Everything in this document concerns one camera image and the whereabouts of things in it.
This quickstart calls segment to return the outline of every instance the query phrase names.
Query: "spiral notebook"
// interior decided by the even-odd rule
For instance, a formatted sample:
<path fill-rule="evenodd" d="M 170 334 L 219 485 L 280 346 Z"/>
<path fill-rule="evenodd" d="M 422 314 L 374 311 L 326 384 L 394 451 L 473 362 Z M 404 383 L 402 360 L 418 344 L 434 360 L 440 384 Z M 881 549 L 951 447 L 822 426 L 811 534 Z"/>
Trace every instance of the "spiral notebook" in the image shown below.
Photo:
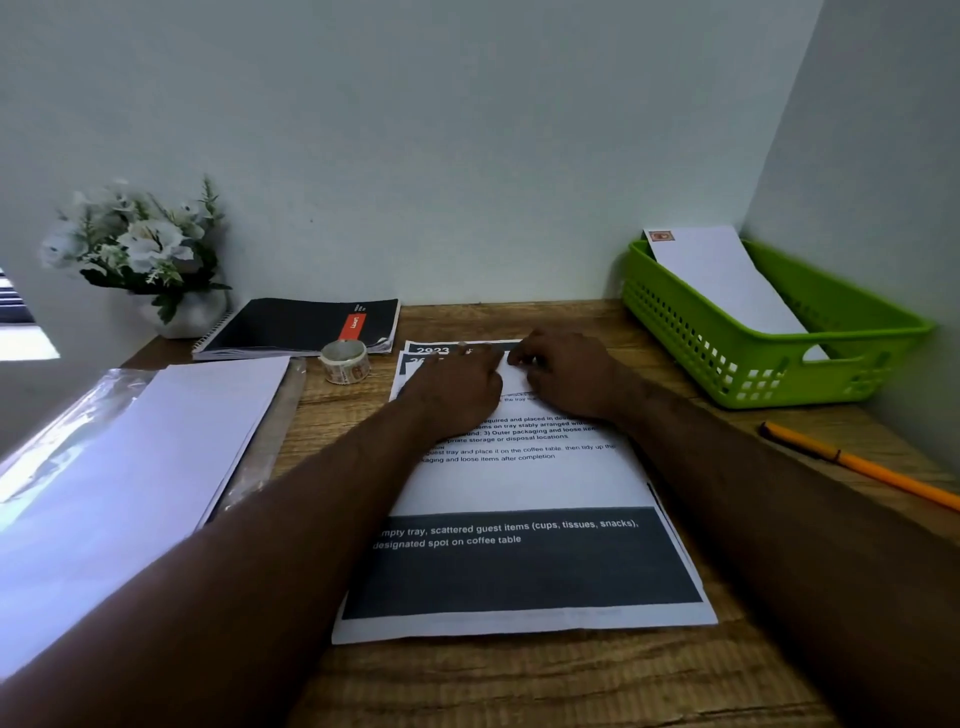
<path fill-rule="evenodd" d="M 397 299 L 362 303 L 253 299 L 198 341 L 193 358 L 319 356 L 337 339 L 359 339 L 370 353 L 390 353 L 399 315 Z"/>

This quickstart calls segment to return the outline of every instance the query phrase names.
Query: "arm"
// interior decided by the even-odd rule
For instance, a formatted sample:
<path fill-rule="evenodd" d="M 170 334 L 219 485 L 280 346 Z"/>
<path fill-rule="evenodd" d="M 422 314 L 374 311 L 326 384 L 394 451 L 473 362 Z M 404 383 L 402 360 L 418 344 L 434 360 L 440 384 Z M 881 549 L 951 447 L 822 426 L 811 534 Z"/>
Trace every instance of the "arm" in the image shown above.
<path fill-rule="evenodd" d="M 511 353 L 540 397 L 642 448 L 813 676 L 865 725 L 956 725 L 960 550 L 706 409 L 595 339 Z"/>
<path fill-rule="evenodd" d="M 496 408 L 500 357 L 487 347 L 425 362 L 397 400 L 155 561 L 0 686 L 0 725 L 262 725 L 316 661 L 410 471 Z"/>

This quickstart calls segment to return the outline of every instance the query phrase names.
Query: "wood grain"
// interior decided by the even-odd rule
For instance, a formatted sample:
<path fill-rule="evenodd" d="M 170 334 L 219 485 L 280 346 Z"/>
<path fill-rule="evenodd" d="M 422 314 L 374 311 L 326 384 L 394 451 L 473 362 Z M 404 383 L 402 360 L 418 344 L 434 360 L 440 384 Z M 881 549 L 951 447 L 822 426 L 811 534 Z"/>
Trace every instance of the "wood grain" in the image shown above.
<path fill-rule="evenodd" d="M 293 467 L 362 421 L 389 394 L 396 351 L 406 339 L 515 338 L 531 328 L 597 336 L 614 356 L 654 381 L 756 432 L 774 419 L 885 467 L 955 488 L 953 478 L 852 405 L 727 412 L 700 398 L 689 379 L 618 302 L 414 306 L 400 315 L 391 356 L 372 357 L 371 375 L 339 387 L 309 371 L 300 407 L 276 463 Z M 148 347 L 133 364 L 183 356 Z M 960 544 L 960 516 L 888 486 L 789 451 L 933 533 Z M 384 728 L 488 726 L 832 726 L 822 696 L 784 655 L 737 595 L 725 571 L 667 510 L 704 579 L 720 624 L 636 631 L 563 632 L 330 647 L 320 656 L 289 724 Z"/>

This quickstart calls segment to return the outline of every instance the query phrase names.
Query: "paper sheet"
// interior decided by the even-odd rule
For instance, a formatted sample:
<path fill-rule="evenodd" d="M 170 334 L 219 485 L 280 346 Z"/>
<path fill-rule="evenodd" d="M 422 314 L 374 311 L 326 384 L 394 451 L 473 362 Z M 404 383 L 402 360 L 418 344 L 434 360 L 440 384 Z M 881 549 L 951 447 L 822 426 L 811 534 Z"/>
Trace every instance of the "paper sheet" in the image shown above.
<path fill-rule="evenodd" d="M 393 396 L 451 346 L 408 342 Z M 506 357 L 498 371 L 491 417 L 415 468 L 332 640 L 715 623 L 626 439 L 539 401 Z"/>
<path fill-rule="evenodd" d="M 762 333 L 807 333 L 761 274 L 731 226 L 644 230 L 657 263 L 715 303 L 731 318 Z M 807 361 L 827 359 L 820 347 Z"/>
<path fill-rule="evenodd" d="M 203 525 L 288 363 L 277 357 L 157 373 L 0 532 L 0 677 Z"/>

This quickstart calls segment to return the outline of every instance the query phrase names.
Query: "green plastic basket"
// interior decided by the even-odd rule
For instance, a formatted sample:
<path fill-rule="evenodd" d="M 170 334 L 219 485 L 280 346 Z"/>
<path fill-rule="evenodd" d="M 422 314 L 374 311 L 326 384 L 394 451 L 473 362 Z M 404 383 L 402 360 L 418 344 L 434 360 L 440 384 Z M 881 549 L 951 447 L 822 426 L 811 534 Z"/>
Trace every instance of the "green plastic basket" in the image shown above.
<path fill-rule="evenodd" d="M 754 265 L 809 333 L 746 328 L 631 243 L 623 301 L 717 404 L 729 409 L 861 401 L 933 324 L 769 246 L 743 241 Z M 830 359 L 804 361 L 820 345 Z"/>

